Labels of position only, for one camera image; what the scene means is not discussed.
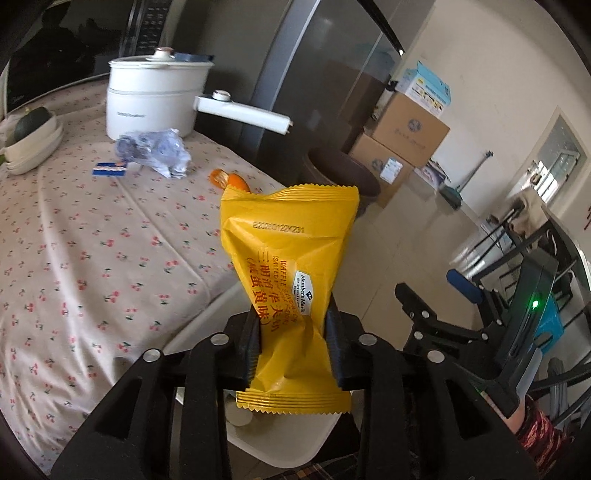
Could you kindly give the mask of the yellow snack wrapper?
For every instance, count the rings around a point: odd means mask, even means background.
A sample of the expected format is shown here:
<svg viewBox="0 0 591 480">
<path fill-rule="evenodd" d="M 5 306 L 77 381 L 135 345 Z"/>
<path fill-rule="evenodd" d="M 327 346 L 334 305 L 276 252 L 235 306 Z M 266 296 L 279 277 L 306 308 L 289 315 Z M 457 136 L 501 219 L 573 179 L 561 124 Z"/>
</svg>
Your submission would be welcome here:
<svg viewBox="0 0 591 480">
<path fill-rule="evenodd" d="M 221 244 L 259 315 L 256 373 L 236 404 L 270 414 L 341 414 L 325 313 L 358 212 L 354 186 L 297 185 L 269 195 L 228 187 Z"/>
</svg>

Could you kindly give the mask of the white plastic trash bin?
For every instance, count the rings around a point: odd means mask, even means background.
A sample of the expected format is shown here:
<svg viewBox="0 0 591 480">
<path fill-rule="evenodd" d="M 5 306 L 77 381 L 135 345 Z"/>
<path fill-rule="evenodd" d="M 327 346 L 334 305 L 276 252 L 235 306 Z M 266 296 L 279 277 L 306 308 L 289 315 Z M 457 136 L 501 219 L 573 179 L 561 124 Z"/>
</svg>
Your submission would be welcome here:
<svg viewBox="0 0 591 480">
<path fill-rule="evenodd" d="M 166 355 L 190 350 L 223 330 L 231 316 L 249 311 L 250 301 L 236 282 L 216 297 L 164 347 Z M 235 392 L 224 392 L 228 442 L 270 466 L 284 469 L 311 461 L 338 423 L 339 414 L 268 414 L 242 409 Z"/>
</svg>

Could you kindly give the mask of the lower cardboard box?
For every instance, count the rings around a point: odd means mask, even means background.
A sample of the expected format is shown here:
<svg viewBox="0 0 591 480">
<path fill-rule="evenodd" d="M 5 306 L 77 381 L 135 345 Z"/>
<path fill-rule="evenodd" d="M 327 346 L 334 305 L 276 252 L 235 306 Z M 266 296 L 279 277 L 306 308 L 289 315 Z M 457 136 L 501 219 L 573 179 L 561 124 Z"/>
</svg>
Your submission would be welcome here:
<svg viewBox="0 0 591 480">
<path fill-rule="evenodd" d="M 387 207 L 415 169 L 412 164 L 366 134 L 356 139 L 349 155 L 365 165 L 377 178 L 381 187 L 377 204 L 382 208 Z"/>
</svg>

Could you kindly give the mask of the cardboard box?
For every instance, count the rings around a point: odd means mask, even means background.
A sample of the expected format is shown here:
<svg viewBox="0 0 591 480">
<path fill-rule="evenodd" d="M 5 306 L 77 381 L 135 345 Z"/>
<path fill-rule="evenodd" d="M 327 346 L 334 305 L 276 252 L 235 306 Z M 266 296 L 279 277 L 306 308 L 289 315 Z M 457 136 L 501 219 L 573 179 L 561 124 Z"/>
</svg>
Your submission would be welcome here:
<svg viewBox="0 0 591 480">
<path fill-rule="evenodd" d="M 395 94 L 370 130 L 370 137 L 415 167 L 424 167 L 450 127 L 400 93 Z"/>
<path fill-rule="evenodd" d="M 349 155 L 365 165 L 377 178 L 381 187 L 377 204 L 382 208 L 387 207 L 415 169 L 412 164 L 366 134 L 356 139 Z"/>
</svg>

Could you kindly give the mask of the cherry print tablecloth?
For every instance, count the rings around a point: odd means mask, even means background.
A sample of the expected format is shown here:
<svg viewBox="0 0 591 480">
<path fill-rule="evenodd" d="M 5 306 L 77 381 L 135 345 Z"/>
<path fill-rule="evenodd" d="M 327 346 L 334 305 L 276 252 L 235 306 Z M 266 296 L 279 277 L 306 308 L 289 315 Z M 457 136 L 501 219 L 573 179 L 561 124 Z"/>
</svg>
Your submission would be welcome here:
<svg viewBox="0 0 591 480">
<path fill-rule="evenodd" d="M 59 147 L 26 174 L 1 175 L 1 411 L 43 472 L 131 363 L 235 284 L 211 172 L 256 193 L 280 187 L 199 133 L 185 139 L 181 179 L 147 167 L 94 175 L 114 160 L 106 89 L 98 80 L 42 98 L 61 122 Z"/>
</svg>

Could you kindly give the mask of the upper cardboard box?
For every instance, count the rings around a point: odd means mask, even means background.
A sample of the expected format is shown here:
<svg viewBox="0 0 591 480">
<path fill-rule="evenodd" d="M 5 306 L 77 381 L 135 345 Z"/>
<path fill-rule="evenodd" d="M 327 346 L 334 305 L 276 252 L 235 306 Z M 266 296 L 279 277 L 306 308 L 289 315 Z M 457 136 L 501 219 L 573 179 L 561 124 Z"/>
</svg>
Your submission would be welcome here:
<svg viewBox="0 0 591 480">
<path fill-rule="evenodd" d="M 415 167 L 424 167 L 450 127 L 400 93 L 395 94 L 370 130 L 370 137 Z"/>
</svg>

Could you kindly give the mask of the brown round waste bin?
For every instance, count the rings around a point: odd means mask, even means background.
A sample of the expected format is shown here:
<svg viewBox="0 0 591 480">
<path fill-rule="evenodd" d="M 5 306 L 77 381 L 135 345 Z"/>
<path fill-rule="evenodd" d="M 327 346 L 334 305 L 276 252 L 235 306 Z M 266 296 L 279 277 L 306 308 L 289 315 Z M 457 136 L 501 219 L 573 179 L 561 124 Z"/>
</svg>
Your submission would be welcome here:
<svg viewBox="0 0 591 480">
<path fill-rule="evenodd" d="M 317 147 L 308 151 L 301 167 L 300 178 L 301 183 L 358 188 L 358 218 L 366 213 L 370 204 L 375 203 L 381 194 L 379 181 L 365 165 L 342 151 L 327 147 Z"/>
</svg>

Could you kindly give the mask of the light blue carton box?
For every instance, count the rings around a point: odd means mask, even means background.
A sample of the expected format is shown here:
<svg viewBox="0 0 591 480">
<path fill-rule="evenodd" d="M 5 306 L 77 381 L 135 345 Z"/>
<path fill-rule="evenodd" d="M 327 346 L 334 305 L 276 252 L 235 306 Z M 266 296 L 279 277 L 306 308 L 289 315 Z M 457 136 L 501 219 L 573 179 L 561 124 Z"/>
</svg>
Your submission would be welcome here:
<svg viewBox="0 0 591 480">
<path fill-rule="evenodd" d="M 396 85 L 401 93 L 440 118 L 452 102 L 450 86 L 418 61 L 414 69 L 407 69 Z"/>
</svg>

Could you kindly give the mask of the orange peel wrapper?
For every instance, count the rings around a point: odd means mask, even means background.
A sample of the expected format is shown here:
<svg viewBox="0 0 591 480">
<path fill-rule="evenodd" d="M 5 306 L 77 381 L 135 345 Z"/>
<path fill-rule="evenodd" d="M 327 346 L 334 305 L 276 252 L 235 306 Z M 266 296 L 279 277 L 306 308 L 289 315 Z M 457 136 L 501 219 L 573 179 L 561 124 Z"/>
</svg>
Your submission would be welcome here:
<svg viewBox="0 0 591 480">
<path fill-rule="evenodd" d="M 222 169 L 215 169 L 209 174 L 208 179 L 212 185 L 221 190 L 225 190 L 228 186 L 231 186 L 232 188 L 245 192 L 250 191 L 249 184 L 236 173 L 228 173 Z"/>
</svg>

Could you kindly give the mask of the small blue card packet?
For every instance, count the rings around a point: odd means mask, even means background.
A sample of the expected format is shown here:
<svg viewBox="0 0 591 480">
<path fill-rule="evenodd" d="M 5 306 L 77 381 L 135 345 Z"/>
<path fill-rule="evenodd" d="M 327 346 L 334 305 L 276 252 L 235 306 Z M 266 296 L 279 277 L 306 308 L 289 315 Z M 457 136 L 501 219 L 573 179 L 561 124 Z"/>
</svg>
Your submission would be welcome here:
<svg viewBox="0 0 591 480">
<path fill-rule="evenodd" d="M 122 177 L 127 171 L 126 162 L 100 162 L 92 169 L 93 176 Z"/>
</svg>

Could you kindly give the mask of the crumpled clear plastic bag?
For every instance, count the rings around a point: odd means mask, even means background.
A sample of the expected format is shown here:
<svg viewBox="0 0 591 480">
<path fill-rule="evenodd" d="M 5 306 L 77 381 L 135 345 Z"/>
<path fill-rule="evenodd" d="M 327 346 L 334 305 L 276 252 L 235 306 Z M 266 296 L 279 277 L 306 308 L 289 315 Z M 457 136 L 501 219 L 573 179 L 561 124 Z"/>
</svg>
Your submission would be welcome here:
<svg viewBox="0 0 591 480">
<path fill-rule="evenodd" d="M 114 150 L 120 160 L 149 167 L 168 179 L 184 178 L 191 160 L 176 129 L 126 133 L 116 140 Z"/>
</svg>

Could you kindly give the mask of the grey refrigerator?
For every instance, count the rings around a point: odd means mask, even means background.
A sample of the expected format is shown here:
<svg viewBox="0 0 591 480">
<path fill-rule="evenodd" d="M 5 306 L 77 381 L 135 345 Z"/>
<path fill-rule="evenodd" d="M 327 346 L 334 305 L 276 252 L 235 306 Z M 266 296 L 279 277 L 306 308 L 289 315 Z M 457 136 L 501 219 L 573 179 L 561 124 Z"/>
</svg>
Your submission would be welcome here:
<svg viewBox="0 0 591 480">
<path fill-rule="evenodd" d="M 356 1 L 187 1 L 173 47 L 211 54 L 205 90 L 290 117 L 287 135 L 207 114 L 194 128 L 284 185 L 314 147 L 355 143 L 423 29 L 431 1 L 380 1 L 401 46 Z"/>
</svg>

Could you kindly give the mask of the stacked white bowls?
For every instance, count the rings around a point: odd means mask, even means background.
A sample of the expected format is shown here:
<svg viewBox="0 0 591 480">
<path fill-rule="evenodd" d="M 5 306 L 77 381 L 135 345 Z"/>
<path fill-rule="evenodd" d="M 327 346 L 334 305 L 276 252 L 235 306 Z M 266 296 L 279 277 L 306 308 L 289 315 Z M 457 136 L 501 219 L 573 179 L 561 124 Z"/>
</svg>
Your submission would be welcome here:
<svg viewBox="0 0 591 480">
<path fill-rule="evenodd" d="M 11 134 L 1 149 L 8 173 L 18 176 L 37 168 L 58 148 L 63 135 L 63 125 L 55 114 L 19 141 Z"/>
</svg>

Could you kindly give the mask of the white electric cooking pot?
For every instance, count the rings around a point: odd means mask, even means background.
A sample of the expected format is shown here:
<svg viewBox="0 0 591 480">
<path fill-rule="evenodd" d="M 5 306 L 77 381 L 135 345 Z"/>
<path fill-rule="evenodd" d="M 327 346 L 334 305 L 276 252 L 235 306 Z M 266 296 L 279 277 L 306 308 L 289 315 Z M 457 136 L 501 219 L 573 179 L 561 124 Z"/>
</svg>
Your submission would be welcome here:
<svg viewBox="0 0 591 480">
<path fill-rule="evenodd" d="M 158 47 L 151 55 L 113 59 L 106 92 L 106 134 L 174 129 L 185 137 L 199 113 L 287 134 L 290 117 L 235 102 L 225 90 L 204 93 L 213 62 Z"/>
</svg>

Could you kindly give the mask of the dark green squash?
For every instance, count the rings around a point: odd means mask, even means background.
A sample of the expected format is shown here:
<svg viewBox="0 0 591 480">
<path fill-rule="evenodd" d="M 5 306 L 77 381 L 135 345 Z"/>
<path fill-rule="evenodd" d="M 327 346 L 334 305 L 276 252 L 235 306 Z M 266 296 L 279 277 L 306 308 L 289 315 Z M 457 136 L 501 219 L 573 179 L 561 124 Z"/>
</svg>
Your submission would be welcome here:
<svg viewBox="0 0 591 480">
<path fill-rule="evenodd" d="M 39 129 L 51 118 L 51 113 L 43 106 L 28 111 L 14 128 L 14 142 L 19 142 Z"/>
</svg>

